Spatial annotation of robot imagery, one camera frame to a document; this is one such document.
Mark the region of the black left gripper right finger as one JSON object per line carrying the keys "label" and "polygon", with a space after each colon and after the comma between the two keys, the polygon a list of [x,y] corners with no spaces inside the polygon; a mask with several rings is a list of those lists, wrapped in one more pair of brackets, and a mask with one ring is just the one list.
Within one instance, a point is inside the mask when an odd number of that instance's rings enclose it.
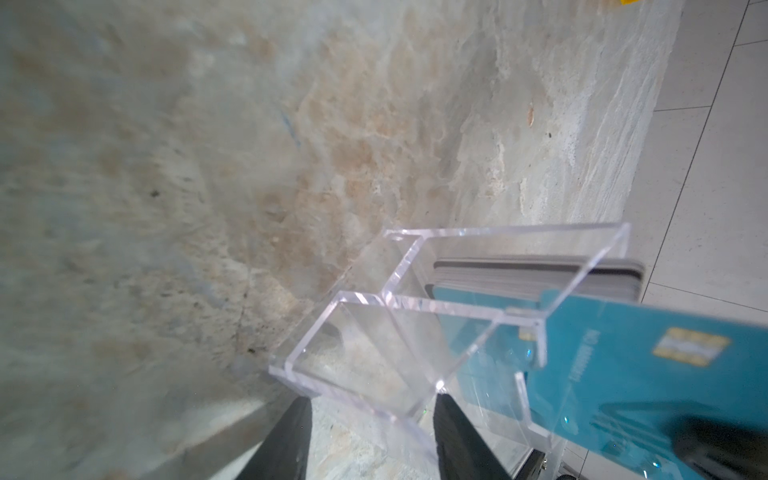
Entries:
{"label": "black left gripper right finger", "polygon": [[433,427],[442,480],[510,480],[503,465],[447,393],[436,397]]}

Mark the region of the teal card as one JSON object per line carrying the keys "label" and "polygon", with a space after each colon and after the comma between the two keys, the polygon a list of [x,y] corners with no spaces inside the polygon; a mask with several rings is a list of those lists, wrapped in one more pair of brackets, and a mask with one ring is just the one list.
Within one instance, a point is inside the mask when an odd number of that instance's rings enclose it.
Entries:
{"label": "teal card", "polygon": [[767,430],[764,328],[548,289],[547,362],[529,333],[502,325],[460,368],[465,400],[521,415],[525,381],[533,422],[651,479],[692,479],[675,436],[714,422],[730,433]]}

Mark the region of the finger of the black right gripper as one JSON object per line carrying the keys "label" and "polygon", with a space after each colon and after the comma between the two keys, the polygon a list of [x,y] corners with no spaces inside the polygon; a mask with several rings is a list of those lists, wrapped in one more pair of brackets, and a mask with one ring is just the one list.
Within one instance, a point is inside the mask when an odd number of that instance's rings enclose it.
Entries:
{"label": "finger of the black right gripper", "polygon": [[765,479],[767,423],[681,416],[668,424],[683,479]]}

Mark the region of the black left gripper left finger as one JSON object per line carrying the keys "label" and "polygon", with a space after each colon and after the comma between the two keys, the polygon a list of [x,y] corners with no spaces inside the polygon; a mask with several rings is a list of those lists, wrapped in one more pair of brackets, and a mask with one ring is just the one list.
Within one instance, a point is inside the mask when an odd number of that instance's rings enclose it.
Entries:
{"label": "black left gripper left finger", "polygon": [[304,480],[312,433],[312,406],[296,398],[254,452],[236,480]]}

